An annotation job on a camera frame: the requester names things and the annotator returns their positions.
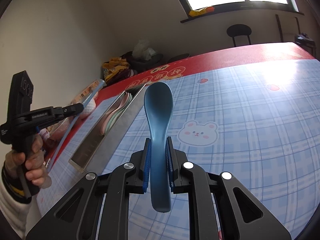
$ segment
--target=person's arm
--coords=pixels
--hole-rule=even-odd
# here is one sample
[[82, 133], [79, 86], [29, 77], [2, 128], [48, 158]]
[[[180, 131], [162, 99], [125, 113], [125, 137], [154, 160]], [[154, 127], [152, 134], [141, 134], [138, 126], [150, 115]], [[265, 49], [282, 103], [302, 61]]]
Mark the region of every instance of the person's arm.
[[[51, 178], [43, 165], [44, 155], [41, 147], [42, 139], [36, 135], [32, 145], [33, 155], [26, 161], [26, 168], [29, 170], [26, 177], [34, 185], [46, 188], [51, 185]], [[17, 166], [24, 163], [24, 160], [24, 153], [14, 151], [7, 153], [0, 179], [1, 213], [22, 239], [25, 237], [27, 215], [31, 206], [31, 198], [24, 197], [22, 185], [17, 175]]]

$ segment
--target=white sleeve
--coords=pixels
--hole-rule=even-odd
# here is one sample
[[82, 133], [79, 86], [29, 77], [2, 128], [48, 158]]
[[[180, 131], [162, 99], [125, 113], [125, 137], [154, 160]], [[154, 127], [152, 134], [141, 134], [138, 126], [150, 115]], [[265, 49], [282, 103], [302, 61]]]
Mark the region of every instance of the white sleeve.
[[3, 185], [0, 172], [0, 210], [14, 231], [22, 238], [25, 238], [27, 215], [30, 204], [23, 204], [15, 201]]

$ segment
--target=rectangular container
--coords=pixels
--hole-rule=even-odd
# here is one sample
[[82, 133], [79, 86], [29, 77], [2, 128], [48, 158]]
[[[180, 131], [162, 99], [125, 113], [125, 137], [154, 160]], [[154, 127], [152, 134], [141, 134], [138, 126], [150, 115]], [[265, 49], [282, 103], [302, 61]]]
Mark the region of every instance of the rectangular container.
[[119, 116], [108, 134], [101, 135], [100, 133], [100, 128], [104, 121], [103, 114], [74, 152], [69, 163], [80, 172], [95, 172], [98, 175], [102, 174], [123, 136], [143, 107], [146, 89], [146, 85], [142, 84], [121, 93], [113, 104], [106, 109], [105, 113], [114, 104], [117, 104], [122, 100], [125, 92], [131, 93], [133, 99]]

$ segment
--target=blue spoon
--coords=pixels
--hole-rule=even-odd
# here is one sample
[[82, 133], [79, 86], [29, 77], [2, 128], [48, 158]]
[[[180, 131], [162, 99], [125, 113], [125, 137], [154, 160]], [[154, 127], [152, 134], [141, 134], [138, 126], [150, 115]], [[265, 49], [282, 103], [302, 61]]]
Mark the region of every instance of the blue spoon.
[[144, 95], [144, 110], [151, 135], [151, 203], [154, 210], [165, 213], [171, 210], [165, 144], [173, 111], [172, 93], [166, 83], [153, 83], [147, 88]]

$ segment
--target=cartoon bear face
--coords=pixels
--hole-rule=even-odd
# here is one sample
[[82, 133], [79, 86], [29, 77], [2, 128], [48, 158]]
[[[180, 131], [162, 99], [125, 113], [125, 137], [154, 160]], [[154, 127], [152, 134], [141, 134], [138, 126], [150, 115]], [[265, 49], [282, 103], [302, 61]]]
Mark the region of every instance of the cartoon bear face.
[[204, 125], [192, 120], [186, 122], [178, 132], [177, 138], [180, 142], [190, 146], [209, 146], [218, 139], [218, 125], [208, 122]]

